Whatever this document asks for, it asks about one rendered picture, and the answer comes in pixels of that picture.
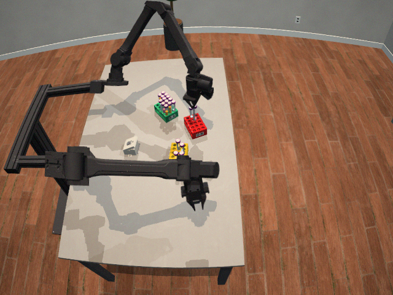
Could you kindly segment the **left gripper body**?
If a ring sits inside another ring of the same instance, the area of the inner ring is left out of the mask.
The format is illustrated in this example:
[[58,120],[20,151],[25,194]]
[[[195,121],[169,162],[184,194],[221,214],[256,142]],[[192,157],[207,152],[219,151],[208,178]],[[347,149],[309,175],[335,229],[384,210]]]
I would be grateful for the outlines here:
[[[186,86],[187,87],[187,86]],[[197,87],[195,87],[195,88],[197,88]],[[188,88],[187,87],[187,91],[186,91],[186,93],[185,93],[185,95],[183,96],[183,100],[189,100],[189,101],[191,101],[191,102],[194,102],[194,103],[196,103],[197,101],[198,101],[198,99],[199,99],[199,97],[201,96],[201,94],[199,94],[199,96],[198,96],[198,98],[192,98],[192,97],[190,97],[190,89],[195,89],[195,88]]]

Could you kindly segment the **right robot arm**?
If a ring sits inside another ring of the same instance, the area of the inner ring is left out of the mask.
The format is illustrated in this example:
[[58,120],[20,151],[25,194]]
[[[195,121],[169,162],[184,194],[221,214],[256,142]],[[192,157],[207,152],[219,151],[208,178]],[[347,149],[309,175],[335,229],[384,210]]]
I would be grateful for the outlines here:
[[[45,176],[67,179],[67,185],[73,186],[89,186],[89,178],[94,176],[176,179],[184,182],[186,195],[191,203],[197,204],[201,202],[201,192],[204,192],[202,178],[218,178],[219,163],[191,159],[189,155],[159,161],[98,159],[90,156],[89,147],[68,146],[68,152],[45,151]],[[200,178],[194,180],[195,177]]]

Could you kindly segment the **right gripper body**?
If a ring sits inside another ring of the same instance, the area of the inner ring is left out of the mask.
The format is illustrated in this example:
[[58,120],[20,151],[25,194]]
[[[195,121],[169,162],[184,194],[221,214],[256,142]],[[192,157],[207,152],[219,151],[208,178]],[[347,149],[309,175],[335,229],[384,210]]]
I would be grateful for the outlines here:
[[[202,193],[201,196],[202,196],[202,198],[205,198],[206,197],[206,193],[209,193],[208,182],[204,182],[203,186],[204,186],[204,192],[201,192]],[[185,193],[184,186],[181,186],[181,196],[182,196],[182,198],[187,197],[187,200],[189,200],[189,196],[186,195],[186,193]]]

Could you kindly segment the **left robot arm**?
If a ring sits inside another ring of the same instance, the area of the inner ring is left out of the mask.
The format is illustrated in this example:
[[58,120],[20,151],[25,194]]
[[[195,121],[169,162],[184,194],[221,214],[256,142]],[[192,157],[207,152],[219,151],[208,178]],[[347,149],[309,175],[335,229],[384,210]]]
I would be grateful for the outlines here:
[[107,79],[107,82],[124,81],[124,78],[122,78],[122,67],[130,63],[132,49],[136,41],[140,37],[141,33],[143,32],[144,28],[148,24],[149,20],[152,18],[153,14],[156,13],[156,11],[165,22],[177,47],[182,54],[183,60],[185,61],[185,65],[188,69],[188,75],[185,77],[185,79],[186,86],[188,88],[191,88],[190,97],[198,98],[199,94],[201,94],[203,97],[209,100],[210,98],[212,98],[214,93],[214,87],[212,87],[213,78],[205,76],[204,74],[200,74],[200,71],[202,71],[203,69],[203,64],[201,60],[197,57],[196,53],[193,51],[191,45],[189,44],[184,32],[182,31],[174,16],[171,6],[160,1],[145,2],[145,6],[141,15],[132,27],[124,43],[119,49],[117,49],[116,53],[113,53],[111,55],[110,61],[112,64],[112,68],[111,72],[109,73],[109,78]]

